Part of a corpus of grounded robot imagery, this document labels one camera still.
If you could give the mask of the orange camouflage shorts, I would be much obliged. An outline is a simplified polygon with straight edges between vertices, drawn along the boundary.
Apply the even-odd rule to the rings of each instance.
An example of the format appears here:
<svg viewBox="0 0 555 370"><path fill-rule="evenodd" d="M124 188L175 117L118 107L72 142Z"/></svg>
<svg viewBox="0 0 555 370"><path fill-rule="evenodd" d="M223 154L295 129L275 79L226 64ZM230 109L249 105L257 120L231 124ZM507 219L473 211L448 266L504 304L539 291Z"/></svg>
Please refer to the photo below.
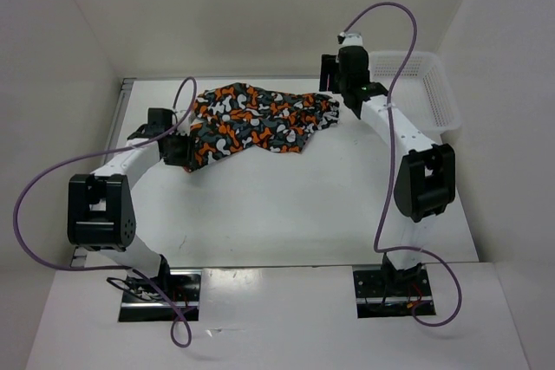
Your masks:
<svg viewBox="0 0 555 370"><path fill-rule="evenodd" d="M233 83L206 90L194 103L195 171L252 147L301 153L317 132L339 121L340 103L326 94L292 94Z"/></svg>

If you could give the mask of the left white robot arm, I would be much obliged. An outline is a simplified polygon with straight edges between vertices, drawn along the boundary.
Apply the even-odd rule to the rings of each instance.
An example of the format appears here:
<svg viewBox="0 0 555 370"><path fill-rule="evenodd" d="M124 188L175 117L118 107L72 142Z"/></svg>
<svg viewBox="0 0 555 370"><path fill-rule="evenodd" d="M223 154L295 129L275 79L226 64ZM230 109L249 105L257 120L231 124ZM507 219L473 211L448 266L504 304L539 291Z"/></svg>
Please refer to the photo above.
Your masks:
<svg viewBox="0 0 555 370"><path fill-rule="evenodd" d="M186 166L192 161L189 133L193 120L190 110L151 107L147 123L128 136L124 152L90 174L76 174L69 181L69 242L128 267L129 280L142 285L156 301L170 296L173 279L166 258L136 235L131 191L160 161L169 166Z"/></svg>

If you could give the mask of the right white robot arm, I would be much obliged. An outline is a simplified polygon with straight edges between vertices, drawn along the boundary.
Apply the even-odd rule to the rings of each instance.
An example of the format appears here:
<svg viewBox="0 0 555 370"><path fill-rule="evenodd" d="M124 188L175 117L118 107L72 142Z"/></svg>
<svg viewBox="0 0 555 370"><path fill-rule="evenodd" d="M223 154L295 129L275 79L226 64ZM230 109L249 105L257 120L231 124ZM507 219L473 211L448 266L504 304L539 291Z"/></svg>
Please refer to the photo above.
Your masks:
<svg viewBox="0 0 555 370"><path fill-rule="evenodd" d="M380 282L399 295L417 280L438 217L455 197L455 154L422 133L392 99L393 86L373 81L369 53L361 45L324 54L320 91L339 94L390 150L388 189L374 249L382 254Z"/></svg>

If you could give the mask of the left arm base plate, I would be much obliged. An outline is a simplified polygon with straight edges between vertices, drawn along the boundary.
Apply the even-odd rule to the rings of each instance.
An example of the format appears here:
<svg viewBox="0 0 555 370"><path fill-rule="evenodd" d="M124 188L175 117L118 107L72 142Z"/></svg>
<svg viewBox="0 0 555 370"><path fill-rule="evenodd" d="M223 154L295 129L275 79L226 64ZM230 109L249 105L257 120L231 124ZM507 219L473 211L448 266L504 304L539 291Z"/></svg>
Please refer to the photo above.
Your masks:
<svg viewBox="0 0 555 370"><path fill-rule="evenodd" d="M188 321L199 319L200 269L172 269L166 295ZM167 302L142 279L109 277L107 282L121 295L118 322L171 322L177 315Z"/></svg>

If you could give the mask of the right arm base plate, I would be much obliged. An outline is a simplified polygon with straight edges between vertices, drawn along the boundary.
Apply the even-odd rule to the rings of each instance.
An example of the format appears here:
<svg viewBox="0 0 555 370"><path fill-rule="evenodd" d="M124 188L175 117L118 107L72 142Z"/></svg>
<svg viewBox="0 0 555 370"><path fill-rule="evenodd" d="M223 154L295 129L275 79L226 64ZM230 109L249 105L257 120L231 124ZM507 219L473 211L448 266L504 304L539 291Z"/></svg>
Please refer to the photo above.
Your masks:
<svg viewBox="0 0 555 370"><path fill-rule="evenodd" d="M411 282L386 283L379 266L354 268L353 281L359 319L436 315L425 269Z"/></svg>

